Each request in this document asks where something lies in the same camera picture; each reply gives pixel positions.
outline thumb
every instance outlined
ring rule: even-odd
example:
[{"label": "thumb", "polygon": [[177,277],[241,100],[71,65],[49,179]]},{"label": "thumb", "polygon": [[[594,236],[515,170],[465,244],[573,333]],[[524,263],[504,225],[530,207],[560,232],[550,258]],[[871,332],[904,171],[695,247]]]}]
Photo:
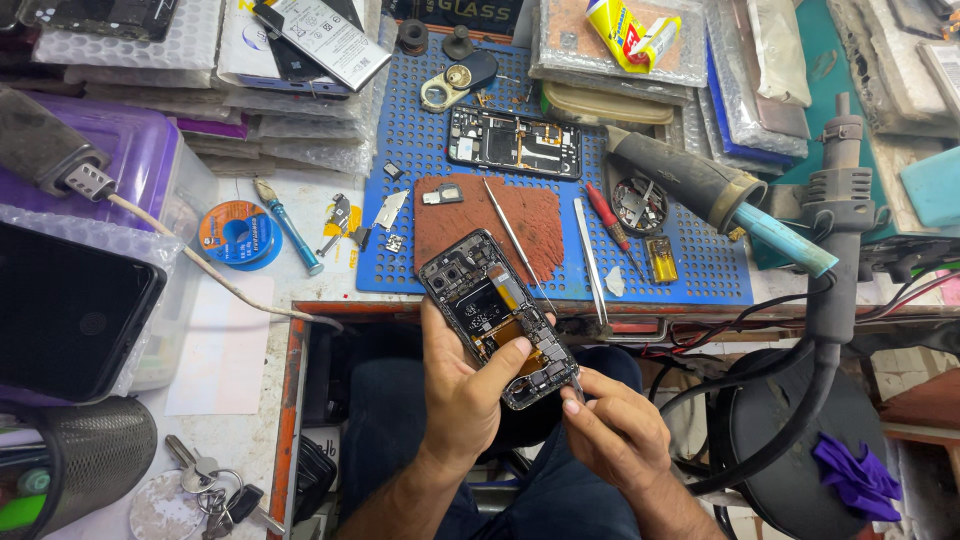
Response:
[{"label": "thumb", "polygon": [[516,378],[520,366],[530,355],[533,345],[526,337],[518,337],[508,341],[493,353],[487,365],[470,377],[470,382],[483,388],[484,392],[492,392],[499,399],[500,392],[507,384]]}]

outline blue pegboard mat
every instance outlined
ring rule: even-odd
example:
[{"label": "blue pegboard mat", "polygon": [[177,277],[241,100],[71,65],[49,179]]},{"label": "blue pegboard mat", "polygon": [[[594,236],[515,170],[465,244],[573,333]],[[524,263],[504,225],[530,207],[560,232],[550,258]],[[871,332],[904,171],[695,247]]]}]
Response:
[{"label": "blue pegboard mat", "polygon": [[[640,282],[633,265],[610,240],[603,223],[592,211],[584,189],[584,182],[592,182],[596,187],[600,187],[600,158],[607,142],[605,130],[581,127],[584,174],[579,181],[478,170],[448,161],[445,148],[449,136],[449,110],[431,113],[420,107],[420,86],[453,63],[441,50],[443,38],[443,35],[431,34],[428,52],[419,57],[394,53],[387,97],[377,128],[378,153],[373,159],[373,171],[367,180],[364,195],[364,223],[372,222],[387,195],[402,189],[410,189],[410,195],[389,233],[380,227],[373,230],[367,251],[361,253],[357,261],[357,289],[408,294],[424,292],[414,268],[413,183],[422,176],[459,172],[498,176],[504,179],[506,185],[547,188],[560,196],[564,263],[554,271],[554,279],[543,284],[551,299],[588,301],[593,298],[573,211],[573,199],[580,197],[584,200],[587,211],[590,242],[601,280],[616,265],[624,271],[627,292],[617,298],[605,287],[604,298],[607,302],[736,306],[751,305],[754,302],[743,240],[730,242],[689,210],[673,203],[670,205],[670,217],[663,226],[662,234],[670,237],[680,279],[670,284]],[[512,109],[518,114],[542,117],[540,100],[536,94],[529,103],[523,102],[530,85],[530,78],[527,76],[530,51],[487,42],[481,42],[479,46],[496,56],[500,62],[499,74],[509,78],[498,78],[496,83],[487,89],[487,93],[494,96],[489,107]],[[510,98],[518,98],[520,104],[509,101]],[[473,94],[464,98],[461,103],[477,105]],[[387,161],[395,163],[405,170],[406,174],[394,180],[383,171]],[[391,233],[403,237],[403,245],[397,254],[385,249],[387,237]],[[506,238],[501,240],[509,244]],[[646,264],[642,240],[631,238],[631,241],[635,257]],[[648,275],[651,274],[649,267],[645,271]],[[542,298],[533,285],[530,285],[530,288],[535,297]]]}]

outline red screwdriver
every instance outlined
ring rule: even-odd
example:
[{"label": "red screwdriver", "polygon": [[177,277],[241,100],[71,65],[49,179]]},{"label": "red screwdriver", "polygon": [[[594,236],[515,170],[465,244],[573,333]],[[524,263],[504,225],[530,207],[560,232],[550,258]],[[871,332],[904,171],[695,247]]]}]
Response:
[{"label": "red screwdriver", "polygon": [[587,182],[587,198],[590,199],[590,204],[593,206],[593,209],[600,215],[600,221],[603,221],[604,227],[607,228],[607,232],[610,233],[613,241],[627,254],[627,257],[630,258],[630,261],[636,267],[637,272],[640,273],[640,280],[646,282],[647,277],[643,273],[643,269],[640,268],[639,263],[636,262],[634,254],[630,252],[630,240],[627,239],[626,233],[623,232],[623,227],[610,210],[610,205],[607,204],[607,199],[604,199],[603,193],[596,187],[593,187],[593,184],[589,182]]}]

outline blue solder spool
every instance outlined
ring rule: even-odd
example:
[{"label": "blue solder spool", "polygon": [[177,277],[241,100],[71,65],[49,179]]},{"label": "blue solder spool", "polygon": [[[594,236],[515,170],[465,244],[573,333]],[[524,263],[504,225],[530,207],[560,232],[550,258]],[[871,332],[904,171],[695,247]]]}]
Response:
[{"label": "blue solder spool", "polygon": [[245,272],[270,264],[283,247],[279,224],[247,201],[227,201],[207,212],[197,237],[210,258]]}]

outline glue tube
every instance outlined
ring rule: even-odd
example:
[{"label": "glue tube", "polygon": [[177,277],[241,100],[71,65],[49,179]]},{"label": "glue tube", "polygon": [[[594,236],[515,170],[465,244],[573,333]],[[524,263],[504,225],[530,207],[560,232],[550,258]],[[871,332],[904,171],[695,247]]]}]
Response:
[{"label": "glue tube", "polygon": [[617,63],[631,73],[649,73],[680,32],[679,17],[657,19],[648,31],[622,0],[590,0],[587,19]]}]

